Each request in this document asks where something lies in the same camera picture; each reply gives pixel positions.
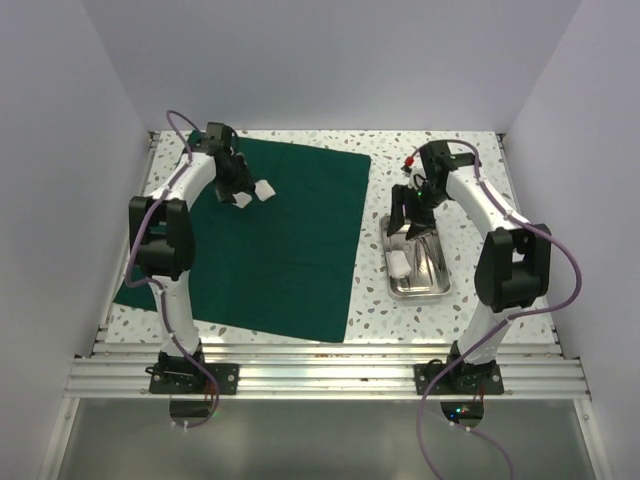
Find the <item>cable connector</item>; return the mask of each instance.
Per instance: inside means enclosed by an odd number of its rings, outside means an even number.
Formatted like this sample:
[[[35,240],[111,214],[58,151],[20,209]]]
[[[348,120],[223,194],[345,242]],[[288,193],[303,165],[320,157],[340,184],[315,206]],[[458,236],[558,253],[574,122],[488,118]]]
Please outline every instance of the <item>cable connector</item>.
[[[415,158],[413,157],[407,157],[404,161],[404,165],[402,166],[402,171],[408,175],[411,174],[411,167],[413,166],[413,163],[415,162]]]

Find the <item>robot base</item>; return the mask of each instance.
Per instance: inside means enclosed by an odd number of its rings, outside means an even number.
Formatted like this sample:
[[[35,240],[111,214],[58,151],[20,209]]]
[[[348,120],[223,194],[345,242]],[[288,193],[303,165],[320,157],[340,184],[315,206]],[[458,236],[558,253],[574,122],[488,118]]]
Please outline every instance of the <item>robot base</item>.
[[[457,342],[453,344],[451,353],[447,357],[447,363],[440,360],[432,360],[429,363],[413,366],[416,393],[422,395],[429,385],[447,365],[460,356]],[[483,395],[502,395],[504,385],[500,366],[494,361],[482,365],[460,363],[449,374],[442,377],[433,387],[433,395],[476,395],[481,388]]]
[[[219,395],[235,395],[238,390],[240,366],[237,363],[205,363],[202,347],[193,354],[194,360],[202,365],[218,382]],[[207,381],[204,374],[191,362],[182,357],[171,357],[164,352],[158,355],[158,362],[148,367],[151,375],[149,393],[153,395],[204,395]]]

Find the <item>speckled white tabletop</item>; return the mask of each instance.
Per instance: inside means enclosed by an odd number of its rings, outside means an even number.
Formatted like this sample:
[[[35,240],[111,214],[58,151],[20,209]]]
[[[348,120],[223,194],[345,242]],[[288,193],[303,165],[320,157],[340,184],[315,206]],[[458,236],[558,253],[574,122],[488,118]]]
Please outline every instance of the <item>speckled white tabletop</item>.
[[[451,343],[466,328],[477,299],[473,273],[482,239],[469,217],[455,202],[446,202],[435,213],[442,248],[450,270],[452,288],[448,295],[416,303],[390,297],[384,271],[379,221],[389,213],[391,187],[406,183],[400,167],[415,147],[430,139],[460,138],[475,144],[486,176],[513,202],[498,141],[493,132],[425,131],[242,131],[241,137],[298,143],[315,147],[357,152],[371,157],[369,188],[362,218],[360,241],[351,290],[351,304],[345,343]],[[173,132],[162,132],[151,166],[145,193],[153,191],[173,170],[182,144]],[[452,151],[462,151],[453,146]],[[546,305],[539,299],[536,305]],[[107,342],[153,343],[160,340],[156,312],[114,304],[109,318]],[[309,343],[222,324],[196,320],[200,335],[212,342],[226,343]],[[555,343],[551,317],[538,315],[517,321],[505,343]]]

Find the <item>dark green towel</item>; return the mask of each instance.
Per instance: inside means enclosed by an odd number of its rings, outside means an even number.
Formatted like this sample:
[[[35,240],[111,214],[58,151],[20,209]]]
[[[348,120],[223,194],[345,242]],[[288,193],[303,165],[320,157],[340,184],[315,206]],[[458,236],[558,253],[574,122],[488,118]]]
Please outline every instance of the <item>dark green towel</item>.
[[[194,318],[343,341],[370,158],[244,138],[240,147],[276,196],[239,209],[219,203],[213,184],[202,191],[191,209]],[[146,286],[122,286],[115,301],[156,309]]]

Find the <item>white object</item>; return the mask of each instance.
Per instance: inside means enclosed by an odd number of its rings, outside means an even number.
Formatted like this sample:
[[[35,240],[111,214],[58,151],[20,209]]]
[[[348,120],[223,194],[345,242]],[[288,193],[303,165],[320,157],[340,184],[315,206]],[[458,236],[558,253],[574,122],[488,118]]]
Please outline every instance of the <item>white object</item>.
[[[184,168],[189,160],[189,156],[185,153],[180,158],[178,166],[173,171],[167,181],[151,193],[151,197],[155,200],[160,198],[162,192],[167,188],[167,184],[173,179],[179,171]],[[213,157],[205,153],[194,153],[193,162],[182,174],[176,184],[169,190],[167,200],[179,199],[187,202],[189,210],[200,195],[200,192],[216,178],[216,163]]]
[[[509,212],[514,218],[524,223],[529,223],[519,213],[513,211],[511,205],[500,195],[488,180],[485,180],[485,186],[491,194],[498,200],[500,205]],[[476,180],[473,167],[461,167],[447,176],[447,194],[462,207],[471,221],[480,232],[484,240],[487,233],[504,228],[505,230],[514,230],[520,228],[518,225],[506,220],[502,213],[491,203],[487,195],[482,191],[478,181]]]
[[[266,202],[276,194],[276,191],[266,180],[256,182],[256,196],[261,202]]]
[[[512,313],[521,311],[520,307],[505,308],[500,313],[493,313],[491,307],[478,302],[473,317],[469,322],[469,326],[464,333],[458,339],[458,350],[460,354],[464,354],[473,345],[475,345],[482,337],[487,335],[491,329],[498,325],[502,320],[511,315]],[[482,346],[473,351],[467,358],[464,359],[465,363],[472,365],[482,365],[496,359],[498,353],[498,347],[502,343],[504,336],[509,331],[511,322],[507,323],[499,332],[494,334],[489,340],[484,342]]]
[[[169,326],[175,332],[175,337],[180,342],[180,345],[182,345],[189,354],[193,354],[200,343],[200,336],[198,335],[198,329],[193,323],[193,313],[191,313],[189,272],[183,272],[177,281],[163,276],[154,276],[153,278],[163,285]],[[161,289],[153,283],[149,284],[149,286],[153,292],[153,298],[156,301],[156,308],[160,316],[162,315]],[[167,332],[164,327],[162,318],[160,318],[160,324],[162,325],[162,348],[160,351],[172,357],[182,357],[182,353],[178,350],[175,343],[173,343],[169,332]]]
[[[247,205],[249,205],[249,203],[251,203],[251,195],[249,195],[248,193],[244,193],[244,192],[234,193],[233,198],[236,201],[236,203],[234,203],[233,205],[235,205],[238,208],[244,208]]]
[[[409,265],[407,255],[403,250],[387,252],[387,267],[389,275],[396,279],[406,277],[411,273],[411,265]]]

